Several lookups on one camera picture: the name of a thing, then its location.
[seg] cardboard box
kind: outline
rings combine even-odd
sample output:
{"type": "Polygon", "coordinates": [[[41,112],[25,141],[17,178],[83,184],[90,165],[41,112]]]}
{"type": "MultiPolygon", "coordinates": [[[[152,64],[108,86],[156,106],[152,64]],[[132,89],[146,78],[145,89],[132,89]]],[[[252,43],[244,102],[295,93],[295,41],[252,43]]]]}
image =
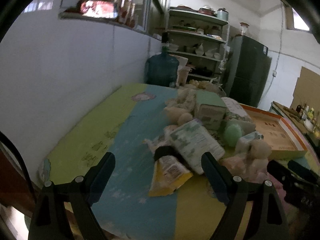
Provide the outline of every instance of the cardboard box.
{"type": "Polygon", "coordinates": [[[216,93],[197,90],[195,117],[200,119],[207,129],[219,129],[226,109],[225,103],[216,93]]]}
{"type": "Polygon", "coordinates": [[[307,146],[285,118],[251,106],[242,107],[271,146],[272,153],[268,159],[296,159],[306,154],[307,146]]]}

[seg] electrical wire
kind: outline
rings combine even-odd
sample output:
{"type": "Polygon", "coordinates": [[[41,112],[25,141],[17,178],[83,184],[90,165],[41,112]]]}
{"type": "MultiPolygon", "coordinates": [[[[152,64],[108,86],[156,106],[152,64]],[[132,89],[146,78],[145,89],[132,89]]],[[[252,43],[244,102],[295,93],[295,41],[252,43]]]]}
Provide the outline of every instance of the electrical wire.
{"type": "MultiPolygon", "coordinates": [[[[280,54],[281,54],[281,49],[282,49],[282,33],[283,33],[283,25],[284,25],[284,13],[283,13],[283,4],[281,3],[281,17],[282,17],[282,20],[281,20],[281,31],[280,31],[280,47],[279,47],[279,52],[278,52],[278,57],[277,57],[277,62],[276,62],[276,67],[273,71],[277,71],[277,68],[278,68],[278,63],[279,63],[279,58],[280,58],[280,54]]],[[[271,82],[270,82],[270,85],[268,87],[268,89],[266,90],[266,92],[264,92],[264,94],[262,95],[262,97],[260,98],[260,101],[258,103],[258,106],[261,104],[262,100],[265,98],[265,96],[267,95],[267,93],[269,92],[270,88],[271,88],[271,85],[273,83],[273,80],[274,80],[274,75],[272,73],[272,79],[271,79],[271,82]]]]}
{"type": "Polygon", "coordinates": [[[29,191],[30,191],[30,193],[31,193],[31,195],[33,197],[33,200],[34,200],[35,204],[36,204],[36,202],[37,202],[36,193],[35,193],[35,190],[33,188],[32,181],[31,181],[29,173],[28,173],[28,169],[26,167],[26,164],[23,161],[23,158],[22,158],[20,152],[14,146],[14,144],[8,139],[8,137],[5,136],[1,131],[0,131],[0,142],[4,146],[6,146],[9,149],[9,151],[12,152],[14,157],[16,157],[18,163],[20,164],[20,167],[21,167],[21,170],[23,172],[24,178],[25,178],[25,180],[27,182],[27,186],[29,188],[29,191]]]}

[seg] pot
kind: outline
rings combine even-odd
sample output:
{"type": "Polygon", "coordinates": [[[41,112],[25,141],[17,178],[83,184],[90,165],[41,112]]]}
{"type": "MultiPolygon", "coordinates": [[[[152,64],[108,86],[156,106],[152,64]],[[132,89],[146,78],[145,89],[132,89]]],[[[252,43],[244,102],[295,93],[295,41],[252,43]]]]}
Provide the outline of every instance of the pot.
{"type": "Polygon", "coordinates": [[[229,20],[229,13],[226,11],[225,8],[220,8],[217,11],[217,18],[223,21],[229,20]]]}

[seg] snack package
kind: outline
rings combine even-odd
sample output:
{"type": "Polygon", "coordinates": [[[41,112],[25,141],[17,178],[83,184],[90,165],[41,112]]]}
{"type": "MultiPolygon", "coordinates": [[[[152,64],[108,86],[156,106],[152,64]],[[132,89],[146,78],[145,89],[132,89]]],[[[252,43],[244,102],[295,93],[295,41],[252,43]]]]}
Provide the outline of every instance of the snack package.
{"type": "MultiPolygon", "coordinates": [[[[169,146],[171,144],[167,140],[159,142],[158,138],[154,141],[145,139],[143,142],[148,144],[153,155],[155,155],[159,147],[169,146]]],[[[148,195],[150,197],[170,195],[191,177],[192,173],[184,167],[176,157],[171,155],[162,156],[155,161],[148,195]]]]}
{"type": "Polygon", "coordinates": [[[216,160],[225,154],[220,144],[195,119],[175,129],[169,138],[185,161],[198,174],[204,173],[201,156],[205,152],[210,152],[216,160]]]}

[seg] wall shelf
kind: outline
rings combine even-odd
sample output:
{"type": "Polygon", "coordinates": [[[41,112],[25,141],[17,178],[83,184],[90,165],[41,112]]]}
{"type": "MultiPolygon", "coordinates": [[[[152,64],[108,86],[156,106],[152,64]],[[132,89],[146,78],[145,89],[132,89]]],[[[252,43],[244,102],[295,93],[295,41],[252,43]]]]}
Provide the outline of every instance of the wall shelf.
{"type": "Polygon", "coordinates": [[[199,55],[197,55],[197,54],[187,53],[187,52],[182,52],[182,51],[172,51],[172,50],[169,50],[168,52],[170,52],[170,53],[176,53],[176,54],[182,54],[182,55],[189,55],[189,56],[193,56],[193,57],[207,58],[207,59],[209,59],[209,60],[214,60],[214,61],[218,61],[218,62],[221,61],[221,60],[216,59],[216,58],[213,58],[213,57],[199,56],[199,55]]]}
{"type": "Polygon", "coordinates": [[[217,24],[220,26],[227,25],[228,22],[224,20],[220,20],[217,17],[198,13],[198,12],[190,12],[190,11],[184,11],[184,10],[177,10],[177,9],[169,9],[169,15],[170,16],[177,16],[177,17],[186,17],[186,18],[192,18],[199,21],[209,22],[213,24],[217,24]]]}
{"type": "Polygon", "coordinates": [[[210,36],[207,36],[207,35],[194,33],[194,32],[185,32],[185,31],[172,30],[172,29],[168,29],[168,32],[169,33],[181,34],[181,35],[195,36],[195,37],[198,37],[198,38],[207,39],[209,41],[214,41],[214,42],[217,42],[217,43],[226,43],[224,40],[219,40],[219,39],[216,39],[214,37],[210,37],[210,36]]]}
{"type": "Polygon", "coordinates": [[[206,79],[206,80],[212,80],[214,79],[213,77],[205,77],[205,76],[201,76],[201,75],[198,75],[198,74],[188,74],[188,76],[190,77],[197,77],[197,78],[202,78],[202,79],[206,79]]]}

